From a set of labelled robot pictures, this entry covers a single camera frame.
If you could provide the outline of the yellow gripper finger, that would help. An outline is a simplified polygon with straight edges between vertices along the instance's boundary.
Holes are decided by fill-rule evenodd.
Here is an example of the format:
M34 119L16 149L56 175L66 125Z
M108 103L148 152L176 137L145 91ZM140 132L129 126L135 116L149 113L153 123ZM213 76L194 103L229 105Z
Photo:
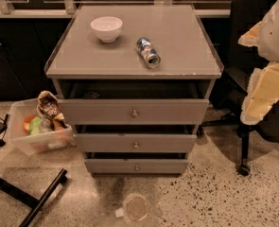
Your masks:
M246 33L240 36L238 43L243 46L253 47L259 45L259 31L261 23L258 22L251 27Z
M254 69L243 104L240 120L256 125L279 100L279 62L270 62L264 69Z

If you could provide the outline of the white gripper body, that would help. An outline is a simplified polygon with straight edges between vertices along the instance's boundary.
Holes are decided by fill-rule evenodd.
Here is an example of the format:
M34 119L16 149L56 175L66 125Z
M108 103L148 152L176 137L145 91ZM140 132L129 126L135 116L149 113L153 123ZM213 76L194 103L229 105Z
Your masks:
M279 61L279 0L261 21L258 54L267 61Z

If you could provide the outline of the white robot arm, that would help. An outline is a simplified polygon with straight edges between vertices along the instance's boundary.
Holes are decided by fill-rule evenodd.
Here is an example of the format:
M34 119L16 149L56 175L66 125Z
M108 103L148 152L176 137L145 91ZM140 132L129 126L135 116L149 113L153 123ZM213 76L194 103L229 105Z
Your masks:
M256 125L279 100L279 0L260 22L240 36L238 43L256 46L258 55L269 62L263 69L253 69L241 108L240 120Z

